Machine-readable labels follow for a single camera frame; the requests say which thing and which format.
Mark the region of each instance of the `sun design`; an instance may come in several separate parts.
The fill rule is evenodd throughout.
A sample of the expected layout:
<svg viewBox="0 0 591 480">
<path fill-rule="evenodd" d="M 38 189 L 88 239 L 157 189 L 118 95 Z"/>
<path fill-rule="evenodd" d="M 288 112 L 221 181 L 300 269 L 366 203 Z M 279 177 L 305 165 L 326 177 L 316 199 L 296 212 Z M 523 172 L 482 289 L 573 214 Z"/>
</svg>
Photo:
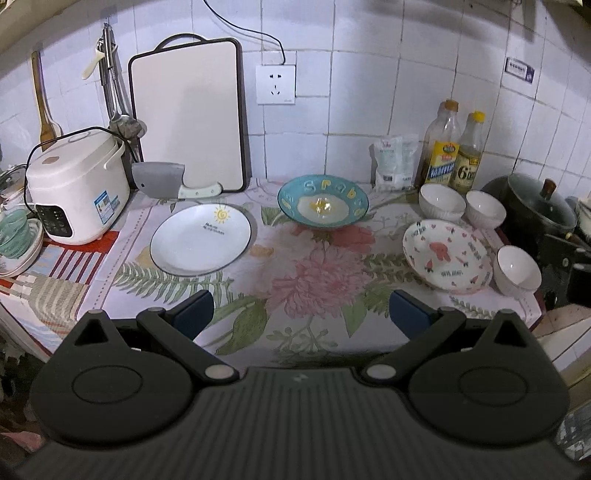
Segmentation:
<svg viewBox="0 0 591 480">
<path fill-rule="evenodd" d="M 223 223 L 230 218 L 230 214 L 228 213 L 228 211 L 224 207 L 216 208 L 216 210 L 215 210 L 215 212 L 213 212 L 213 214 L 216 216 L 217 223 Z"/>
</svg>

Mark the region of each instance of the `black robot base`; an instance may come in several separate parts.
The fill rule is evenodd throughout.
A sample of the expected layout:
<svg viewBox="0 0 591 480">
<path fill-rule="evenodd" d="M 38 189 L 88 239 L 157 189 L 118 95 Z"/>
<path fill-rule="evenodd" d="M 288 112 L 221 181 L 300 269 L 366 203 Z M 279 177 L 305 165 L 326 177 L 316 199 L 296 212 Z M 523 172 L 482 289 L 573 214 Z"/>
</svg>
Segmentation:
<svg viewBox="0 0 591 480">
<path fill-rule="evenodd" d="M 197 296 L 176 311 L 185 327 L 211 319 L 210 295 Z M 250 368 L 242 379 L 171 312 L 89 312 L 33 384 L 50 440 L 15 478 L 583 478 L 550 440 L 566 386 L 515 313 L 485 322 L 401 292 L 391 302 L 403 329 L 430 326 L 362 370 Z"/>
</svg>

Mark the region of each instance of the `plastic bag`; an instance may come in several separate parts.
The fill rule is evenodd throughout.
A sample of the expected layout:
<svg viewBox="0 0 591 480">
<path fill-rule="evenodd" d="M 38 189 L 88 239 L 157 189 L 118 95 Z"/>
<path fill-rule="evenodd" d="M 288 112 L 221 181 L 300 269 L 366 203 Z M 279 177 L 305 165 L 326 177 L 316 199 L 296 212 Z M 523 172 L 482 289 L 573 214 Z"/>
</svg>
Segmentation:
<svg viewBox="0 0 591 480">
<path fill-rule="evenodd" d="M 382 138 L 374 143 L 378 168 L 375 185 L 379 192 L 401 192 L 413 187 L 418 135 Z"/>
</svg>

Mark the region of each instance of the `white plate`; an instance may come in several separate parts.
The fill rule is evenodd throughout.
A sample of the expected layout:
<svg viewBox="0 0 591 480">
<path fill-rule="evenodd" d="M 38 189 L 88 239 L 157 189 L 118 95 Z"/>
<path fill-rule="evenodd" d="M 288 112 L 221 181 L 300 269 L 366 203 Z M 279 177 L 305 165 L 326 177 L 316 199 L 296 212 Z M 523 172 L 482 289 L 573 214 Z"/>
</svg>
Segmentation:
<svg viewBox="0 0 591 480">
<path fill-rule="evenodd" d="M 18 258 L 1 257 L 0 278 L 11 278 L 20 275 L 33 265 L 33 262 L 39 256 L 39 252 L 43 246 L 43 227 L 41 226 L 41 222 L 36 218 L 28 220 L 28 224 L 33 233 L 33 243 Z"/>
<path fill-rule="evenodd" d="M 150 254 L 165 272 L 194 277 L 236 260 L 250 239 L 251 224 L 240 210 L 207 203 L 175 213 L 160 225 Z"/>
<path fill-rule="evenodd" d="M 422 220 L 404 232 L 402 250 L 416 274 L 456 295 L 476 293 L 492 278 L 492 260 L 474 235 L 443 220 Z"/>
</svg>

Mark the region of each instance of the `bottle label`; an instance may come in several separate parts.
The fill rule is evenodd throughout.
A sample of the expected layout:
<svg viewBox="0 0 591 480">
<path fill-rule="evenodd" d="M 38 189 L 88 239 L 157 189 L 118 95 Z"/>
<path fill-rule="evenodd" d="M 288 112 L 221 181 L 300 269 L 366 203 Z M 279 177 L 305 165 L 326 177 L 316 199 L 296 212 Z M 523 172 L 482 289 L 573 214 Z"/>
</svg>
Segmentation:
<svg viewBox="0 0 591 480">
<path fill-rule="evenodd" d="M 459 193 L 467 193 L 474 183 L 476 170 L 480 164 L 480 157 L 471 157 L 459 152 L 456 159 L 456 168 L 453 171 L 450 187 Z"/>
<path fill-rule="evenodd" d="M 458 148 L 457 143 L 435 142 L 425 183 L 449 183 L 456 164 Z"/>
</svg>

